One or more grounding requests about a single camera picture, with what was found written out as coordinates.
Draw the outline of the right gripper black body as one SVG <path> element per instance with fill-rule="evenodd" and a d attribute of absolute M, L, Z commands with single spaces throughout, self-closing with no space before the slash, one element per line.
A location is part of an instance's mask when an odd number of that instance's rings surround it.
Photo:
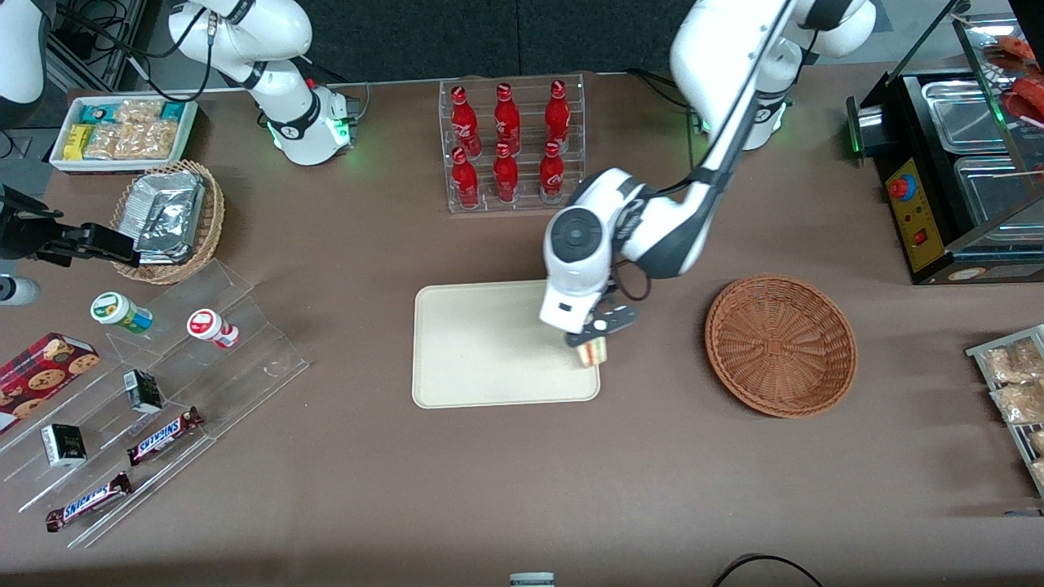
<path fill-rule="evenodd" d="M 2 185 L 1 192 L 2 260 L 29 258 L 60 238 L 62 229 L 57 219 L 63 217 L 62 211 L 51 210 L 48 205 L 11 187 Z"/>

